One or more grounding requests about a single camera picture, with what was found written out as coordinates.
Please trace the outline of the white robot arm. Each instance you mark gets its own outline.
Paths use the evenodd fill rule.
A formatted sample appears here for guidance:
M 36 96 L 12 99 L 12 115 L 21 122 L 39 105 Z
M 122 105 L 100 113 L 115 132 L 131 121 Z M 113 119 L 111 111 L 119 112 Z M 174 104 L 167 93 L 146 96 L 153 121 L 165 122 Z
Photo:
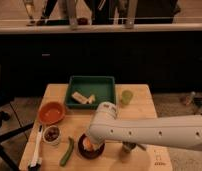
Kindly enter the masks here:
M 102 102 L 85 134 L 93 144 L 113 140 L 202 151 L 202 115 L 118 119 L 116 105 Z

